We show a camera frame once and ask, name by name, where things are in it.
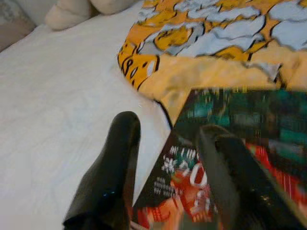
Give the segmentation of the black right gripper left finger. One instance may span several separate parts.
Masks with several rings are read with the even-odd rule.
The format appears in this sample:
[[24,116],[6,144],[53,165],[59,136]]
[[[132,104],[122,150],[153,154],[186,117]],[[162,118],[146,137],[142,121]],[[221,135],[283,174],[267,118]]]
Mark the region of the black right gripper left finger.
[[117,114],[102,151],[82,177],[63,220],[65,230],[128,230],[141,124],[132,111]]

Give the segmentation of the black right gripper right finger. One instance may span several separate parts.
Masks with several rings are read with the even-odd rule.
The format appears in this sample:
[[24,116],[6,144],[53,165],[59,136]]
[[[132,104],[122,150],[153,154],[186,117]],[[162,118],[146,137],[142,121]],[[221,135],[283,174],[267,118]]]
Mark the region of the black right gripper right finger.
[[227,230],[305,230],[307,219],[242,139],[204,125],[196,147]]

